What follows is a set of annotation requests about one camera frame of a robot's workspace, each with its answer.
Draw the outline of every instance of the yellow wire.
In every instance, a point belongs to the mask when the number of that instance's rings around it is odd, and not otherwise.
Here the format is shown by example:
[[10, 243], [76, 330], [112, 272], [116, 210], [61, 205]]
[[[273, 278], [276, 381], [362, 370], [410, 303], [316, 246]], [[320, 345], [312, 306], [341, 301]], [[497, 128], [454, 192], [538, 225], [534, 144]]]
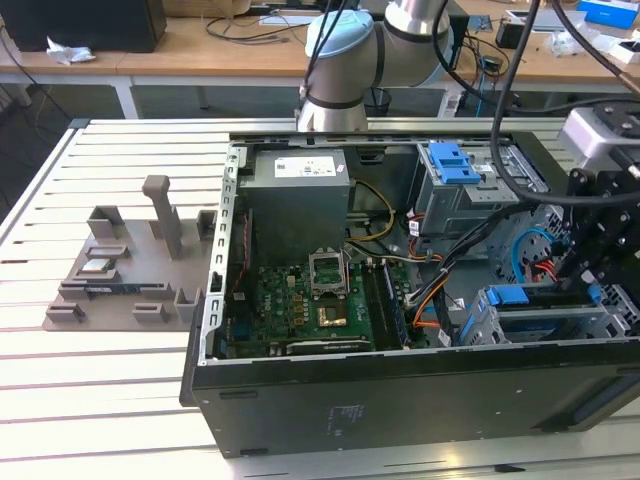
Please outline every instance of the yellow wire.
[[393, 208], [391, 207], [391, 203], [389, 203], [389, 200], [387, 200], [384, 195], [382, 195], [376, 188], [374, 188], [373, 185], [371, 185], [370, 183], [365, 182], [364, 180], [356, 180], [356, 185], [358, 183], [366, 186], [373, 193], [375, 193], [376, 196], [380, 200], [382, 200], [384, 202], [384, 204], [387, 206], [387, 209], [389, 210], [389, 223], [387, 223], [387, 226], [384, 228], [384, 230], [382, 230], [379, 233], [374, 233], [372, 235], [367, 235], [367, 236], [364, 236], [364, 237], [350, 237], [350, 238], [347, 238], [348, 241], [352, 241], [352, 242], [368, 242], [370, 240], [375, 240], [376, 238], [383, 237], [384, 235], [389, 233], [391, 231], [391, 229], [393, 228], [393, 223], [395, 222], [396, 215], [395, 215], [395, 213], [393, 211]]

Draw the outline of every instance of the floor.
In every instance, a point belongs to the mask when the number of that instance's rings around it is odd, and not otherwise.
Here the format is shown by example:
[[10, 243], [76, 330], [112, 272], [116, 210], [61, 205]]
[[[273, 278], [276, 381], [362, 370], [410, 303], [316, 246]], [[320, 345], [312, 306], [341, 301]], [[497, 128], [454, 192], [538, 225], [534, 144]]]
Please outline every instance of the floor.
[[[42, 91], [29, 87], [33, 103], [21, 109], [16, 102], [0, 113], [0, 221], [29, 184], [68, 121]], [[297, 89], [273, 87], [212, 87], [207, 89], [211, 105], [201, 110], [193, 87], [137, 87], [134, 92], [144, 118], [195, 117], [291, 117], [297, 105]], [[389, 116], [435, 116], [440, 92], [395, 89]], [[58, 85], [50, 95], [73, 118], [122, 118], [115, 91], [110, 87]], [[529, 97], [527, 103], [541, 101]], [[477, 102], [471, 99], [460, 116], [475, 116]], [[483, 115], [492, 112], [485, 108]]]

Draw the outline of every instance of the white table surface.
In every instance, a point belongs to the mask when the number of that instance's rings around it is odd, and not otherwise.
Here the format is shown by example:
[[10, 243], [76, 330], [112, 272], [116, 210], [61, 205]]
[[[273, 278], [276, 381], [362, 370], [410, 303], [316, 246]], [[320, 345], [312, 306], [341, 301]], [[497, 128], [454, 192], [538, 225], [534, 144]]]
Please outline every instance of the white table surface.
[[[372, 129], [489, 125], [451, 122], [384, 120]], [[534, 129], [571, 167], [555, 140], [561, 122], [508, 122]], [[41, 329], [89, 235], [85, 221], [95, 205], [151, 219], [140, 188], [146, 175], [166, 174], [180, 216], [195, 218], [218, 202], [229, 132], [256, 128], [286, 131], [293, 122], [93, 121], [64, 135], [0, 227], [0, 479], [506, 478], [493, 473], [499, 463], [527, 468], [519, 480], [640, 478], [639, 401], [582, 434], [227, 462], [198, 409], [178, 403], [187, 333]]]

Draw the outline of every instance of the green circuit board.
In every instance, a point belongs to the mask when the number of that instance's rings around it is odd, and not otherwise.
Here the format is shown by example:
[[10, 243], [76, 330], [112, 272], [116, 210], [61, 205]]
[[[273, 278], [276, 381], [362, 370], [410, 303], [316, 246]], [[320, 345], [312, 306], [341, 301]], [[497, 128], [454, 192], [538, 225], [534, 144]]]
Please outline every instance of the green circuit board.
[[[402, 297], [409, 291], [406, 267], [390, 264], [396, 293]], [[349, 293], [342, 298], [318, 298], [311, 293], [308, 264], [286, 267], [261, 267], [258, 272], [256, 307], [257, 317], [250, 329], [243, 331], [242, 339], [232, 338], [230, 345], [239, 358], [263, 357], [278, 342], [303, 340], [367, 340], [375, 350], [367, 299], [362, 280], [362, 266], [349, 265]], [[316, 283], [335, 283], [339, 280], [330, 268], [316, 267]], [[322, 326], [331, 309], [333, 321], [344, 325]]]

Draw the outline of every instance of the gray power supply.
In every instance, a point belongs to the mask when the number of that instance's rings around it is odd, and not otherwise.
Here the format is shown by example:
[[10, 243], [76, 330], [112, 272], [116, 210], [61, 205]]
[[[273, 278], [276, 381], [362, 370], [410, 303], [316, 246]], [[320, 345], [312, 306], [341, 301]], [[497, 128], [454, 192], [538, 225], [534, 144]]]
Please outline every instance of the gray power supply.
[[306, 263], [319, 248], [339, 251], [349, 190], [342, 150], [257, 153], [254, 175], [240, 191], [253, 208], [258, 264]]

